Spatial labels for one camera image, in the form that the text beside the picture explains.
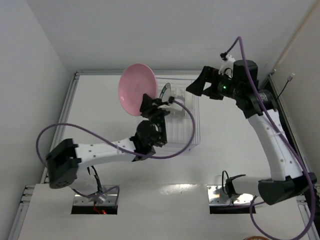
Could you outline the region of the green rimmed white plate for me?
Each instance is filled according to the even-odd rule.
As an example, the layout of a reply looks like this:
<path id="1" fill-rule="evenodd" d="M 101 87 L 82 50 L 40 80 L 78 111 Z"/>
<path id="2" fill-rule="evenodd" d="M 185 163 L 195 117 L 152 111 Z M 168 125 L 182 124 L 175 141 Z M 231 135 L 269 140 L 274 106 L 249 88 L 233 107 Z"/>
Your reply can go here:
<path id="1" fill-rule="evenodd" d="M 162 103 L 167 103 L 172 94 L 171 84 L 167 82 L 161 89 L 159 99 Z"/>

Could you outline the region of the pink plate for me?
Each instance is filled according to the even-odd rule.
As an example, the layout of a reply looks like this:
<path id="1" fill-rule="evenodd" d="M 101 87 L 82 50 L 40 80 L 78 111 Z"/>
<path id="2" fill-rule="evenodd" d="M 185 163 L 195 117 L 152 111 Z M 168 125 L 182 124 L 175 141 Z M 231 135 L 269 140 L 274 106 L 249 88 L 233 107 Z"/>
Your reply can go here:
<path id="1" fill-rule="evenodd" d="M 152 69 L 143 64 L 135 63 L 122 73 L 118 84 L 118 97 L 122 108 L 131 116 L 141 114 L 140 107 L 143 95 L 152 99 L 157 97 L 158 83 Z"/>

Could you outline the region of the clear glass plate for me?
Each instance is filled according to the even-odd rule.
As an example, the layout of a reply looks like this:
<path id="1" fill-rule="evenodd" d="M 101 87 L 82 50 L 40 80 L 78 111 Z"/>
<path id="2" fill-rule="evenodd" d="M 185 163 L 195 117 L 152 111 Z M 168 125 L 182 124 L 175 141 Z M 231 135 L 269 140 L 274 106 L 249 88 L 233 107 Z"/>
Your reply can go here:
<path id="1" fill-rule="evenodd" d="M 174 100 L 178 103 L 180 103 L 181 105 L 185 105 L 185 98 L 183 96 L 181 96 L 180 94 L 175 93 L 173 95 Z M 174 108 L 174 114 L 180 117 L 184 117 L 185 116 L 185 109 L 183 107 L 181 107 L 179 104 L 173 103 L 172 104 L 173 108 Z"/>

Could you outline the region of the white ribbed plate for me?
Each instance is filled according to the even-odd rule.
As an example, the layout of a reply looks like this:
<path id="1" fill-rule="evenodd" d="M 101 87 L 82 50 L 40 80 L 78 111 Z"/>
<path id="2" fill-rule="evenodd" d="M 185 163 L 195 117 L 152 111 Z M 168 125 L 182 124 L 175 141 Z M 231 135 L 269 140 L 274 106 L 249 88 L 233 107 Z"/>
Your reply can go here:
<path id="1" fill-rule="evenodd" d="M 193 114 L 194 111 L 194 95 L 185 90 L 185 107 Z"/>

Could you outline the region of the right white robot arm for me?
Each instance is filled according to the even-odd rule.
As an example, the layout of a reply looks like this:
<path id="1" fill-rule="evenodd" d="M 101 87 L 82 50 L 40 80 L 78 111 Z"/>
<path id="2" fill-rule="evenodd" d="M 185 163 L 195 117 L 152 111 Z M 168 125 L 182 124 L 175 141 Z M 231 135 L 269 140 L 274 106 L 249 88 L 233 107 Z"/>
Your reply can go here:
<path id="1" fill-rule="evenodd" d="M 279 112 L 272 93 L 258 90 L 258 66 L 252 60 L 236 60 L 222 72 L 204 66 L 198 78 L 186 91 L 213 100 L 230 98 L 243 112 L 257 134 L 270 169 L 270 177 L 250 177 L 244 174 L 226 179 L 224 189 L 229 198 L 251 194 L 268 205 L 296 197 L 316 183 L 313 172 L 301 167 L 294 150 L 283 134 Z"/>

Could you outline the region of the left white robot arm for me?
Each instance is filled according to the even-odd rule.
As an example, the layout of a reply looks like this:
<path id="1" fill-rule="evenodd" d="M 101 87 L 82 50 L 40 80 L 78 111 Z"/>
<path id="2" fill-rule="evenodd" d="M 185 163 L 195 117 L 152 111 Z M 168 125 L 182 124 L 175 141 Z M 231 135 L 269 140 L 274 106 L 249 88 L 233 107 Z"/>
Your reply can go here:
<path id="1" fill-rule="evenodd" d="M 84 196 L 102 192 L 97 173 L 90 167 L 112 162 L 143 161 L 153 156 L 155 147 L 167 143 L 165 116 L 168 102 L 143 94 L 139 112 L 144 118 L 133 136 L 108 143 L 80 144 L 67 138 L 46 157 L 51 189 L 69 187 Z"/>

